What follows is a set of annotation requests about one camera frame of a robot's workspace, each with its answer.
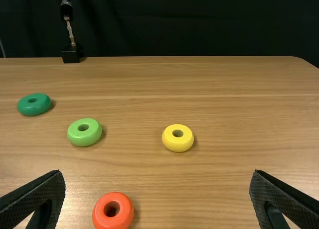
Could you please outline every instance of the black clamp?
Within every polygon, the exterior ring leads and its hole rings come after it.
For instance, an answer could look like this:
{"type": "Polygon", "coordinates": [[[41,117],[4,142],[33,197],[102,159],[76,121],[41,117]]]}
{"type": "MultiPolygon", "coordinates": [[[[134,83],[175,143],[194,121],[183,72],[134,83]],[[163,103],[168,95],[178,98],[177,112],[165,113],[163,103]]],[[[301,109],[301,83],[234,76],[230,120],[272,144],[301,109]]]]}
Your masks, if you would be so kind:
{"type": "Polygon", "coordinates": [[[70,45],[66,46],[62,53],[62,59],[64,63],[79,63],[80,58],[83,57],[83,50],[79,43],[75,42],[75,38],[72,32],[71,21],[73,20],[73,9],[71,0],[62,0],[60,6],[61,19],[66,23],[66,27],[69,32],[69,38],[71,40],[70,45]]]}

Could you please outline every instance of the ring hole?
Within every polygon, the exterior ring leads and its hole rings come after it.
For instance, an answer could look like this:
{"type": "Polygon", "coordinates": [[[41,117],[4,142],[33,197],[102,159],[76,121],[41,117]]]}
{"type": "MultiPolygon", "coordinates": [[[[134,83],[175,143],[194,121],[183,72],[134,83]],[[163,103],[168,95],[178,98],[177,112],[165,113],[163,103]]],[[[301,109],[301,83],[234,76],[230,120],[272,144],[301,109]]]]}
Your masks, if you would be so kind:
{"type": "Polygon", "coordinates": [[[36,102],[38,99],[37,97],[33,97],[31,99],[28,100],[29,103],[33,103],[33,102],[36,102]]]}
{"type": "Polygon", "coordinates": [[[109,202],[104,207],[104,214],[107,217],[112,218],[119,213],[119,210],[120,210],[120,205],[117,202],[109,202]]]}
{"type": "Polygon", "coordinates": [[[177,138],[182,137],[184,135],[183,131],[177,129],[173,131],[173,135],[177,138]]]}
{"type": "Polygon", "coordinates": [[[78,127],[78,130],[79,131],[86,131],[88,128],[89,128],[89,125],[87,123],[84,123],[78,127]]]}

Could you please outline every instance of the green ring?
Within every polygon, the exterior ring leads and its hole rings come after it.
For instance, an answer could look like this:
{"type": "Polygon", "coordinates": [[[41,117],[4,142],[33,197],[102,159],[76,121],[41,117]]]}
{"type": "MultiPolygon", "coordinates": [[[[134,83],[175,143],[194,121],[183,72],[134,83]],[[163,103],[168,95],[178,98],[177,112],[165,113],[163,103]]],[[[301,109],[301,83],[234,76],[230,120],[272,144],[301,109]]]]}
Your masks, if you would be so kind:
{"type": "Polygon", "coordinates": [[[46,94],[36,93],[19,100],[17,109],[25,116],[36,116],[51,108],[51,99],[46,94]]]}
{"type": "Polygon", "coordinates": [[[67,136],[76,146],[86,147],[99,140],[102,134],[101,125],[92,118],[82,118],[70,124],[67,136]]]}

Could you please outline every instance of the black backdrop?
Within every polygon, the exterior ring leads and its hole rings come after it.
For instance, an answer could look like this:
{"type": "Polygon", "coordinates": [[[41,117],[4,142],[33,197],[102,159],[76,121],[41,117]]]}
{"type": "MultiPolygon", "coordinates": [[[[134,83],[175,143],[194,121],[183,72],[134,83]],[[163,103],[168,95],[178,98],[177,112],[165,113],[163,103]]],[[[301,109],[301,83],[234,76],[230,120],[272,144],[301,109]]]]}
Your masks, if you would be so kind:
{"type": "MultiPolygon", "coordinates": [[[[0,0],[7,57],[60,56],[61,0],[0,0]]],[[[289,55],[319,66],[319,0],[72,0],[86,56],[289,55]]]]}

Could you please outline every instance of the toy ring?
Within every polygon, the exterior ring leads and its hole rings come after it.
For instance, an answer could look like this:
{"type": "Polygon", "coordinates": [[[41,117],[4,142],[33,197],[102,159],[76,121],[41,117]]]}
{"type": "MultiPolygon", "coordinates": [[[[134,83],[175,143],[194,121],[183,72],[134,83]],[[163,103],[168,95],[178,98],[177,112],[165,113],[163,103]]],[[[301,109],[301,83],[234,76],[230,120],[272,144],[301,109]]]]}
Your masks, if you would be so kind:
{"type": "Polygon", "coordinates": [[[36,116],[47,112],[51,107],[49,96],[41,93],[31,94],[19,100],[18,111],[25,116],[36,116]]]}
{"type": "Polygon", "coordinates": [[[185,125],[172,124],[168,126],[161,136],[164,146],[173,152],[184,152],[194,143],[192,131],[185,125]]]}
{"type": "Polygon", "coordinates": [[[122,193],[108,193],[96,203],[92,220],[96,229],[127,229],[134,216],[130,199],[122,193]]]}
{"type": "Polygon", "coordinates": [[[99,140],[102,134],[101,125],[92,118],[82,118],[70,124],[67,136],[75,146],[89,146],[99,140]]]}

